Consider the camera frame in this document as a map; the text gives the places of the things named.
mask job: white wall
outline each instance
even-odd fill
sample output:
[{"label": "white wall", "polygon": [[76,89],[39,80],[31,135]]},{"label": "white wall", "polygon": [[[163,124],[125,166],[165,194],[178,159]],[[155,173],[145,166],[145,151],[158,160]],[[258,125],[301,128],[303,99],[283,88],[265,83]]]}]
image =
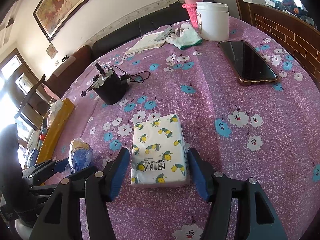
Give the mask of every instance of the white wall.
[{"label": "white wall", "polygon": [[49,42],[33,17],[39,1],[23,0],[12,29],[15,39],[10,39],[6,48],[16,42],[20,54],[35,75],[41,77],[46,74],[49,77],[56,68],[54,63],[57,60],[61,63],[64,55],[73,53],[98,31],[122,16],[159,0],[89,0],[53,39],[52,44],[58,51],[53,60],[46,53]]}]

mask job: pink thermos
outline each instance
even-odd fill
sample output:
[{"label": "pink thermos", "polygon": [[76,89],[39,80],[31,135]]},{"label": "pink thermos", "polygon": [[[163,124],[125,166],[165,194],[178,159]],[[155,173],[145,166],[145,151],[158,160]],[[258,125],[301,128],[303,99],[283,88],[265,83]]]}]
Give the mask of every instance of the pink thermos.
[{"label": "pink thermos", "polygon": [[198,28],[197,2],[203,2],[203,0],[184,0],[184,1],[185,1],[185,4],[183,4],[182,7],[187,9],[192,26],[194,28]]}]

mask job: picture frame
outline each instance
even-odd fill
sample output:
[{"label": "picture frame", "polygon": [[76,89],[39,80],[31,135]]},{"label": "picture frame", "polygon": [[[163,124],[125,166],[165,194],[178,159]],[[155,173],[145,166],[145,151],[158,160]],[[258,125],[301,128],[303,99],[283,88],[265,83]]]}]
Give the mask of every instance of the picture frame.
[{"label": "picture frame", "polygon": [[65,23],[89,0],[41,0],[33,16],[51,42]]}]

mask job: tissue pack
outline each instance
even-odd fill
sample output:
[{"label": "tissue pack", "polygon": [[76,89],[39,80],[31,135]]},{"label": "tissue pack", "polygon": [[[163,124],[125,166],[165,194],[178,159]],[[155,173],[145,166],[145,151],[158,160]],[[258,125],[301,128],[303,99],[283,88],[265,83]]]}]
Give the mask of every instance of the tissue pack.
[{"label": "tissue pack", "polygon": [[135,124],[131,185],[182,187],[189,182],[187,151],[178,115]]}]

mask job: black phone screen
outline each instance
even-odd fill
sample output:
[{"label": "black phone screen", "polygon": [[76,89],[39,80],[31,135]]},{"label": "black phone screen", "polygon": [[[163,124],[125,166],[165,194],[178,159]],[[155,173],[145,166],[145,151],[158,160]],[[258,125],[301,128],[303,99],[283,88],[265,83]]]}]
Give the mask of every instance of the black phone screen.
[{"label": "black phone screen", "polygon": [[232,62],[239,76],[245,80],[272,80],[276,73],[244,41],[223,41],[219,47]]}]

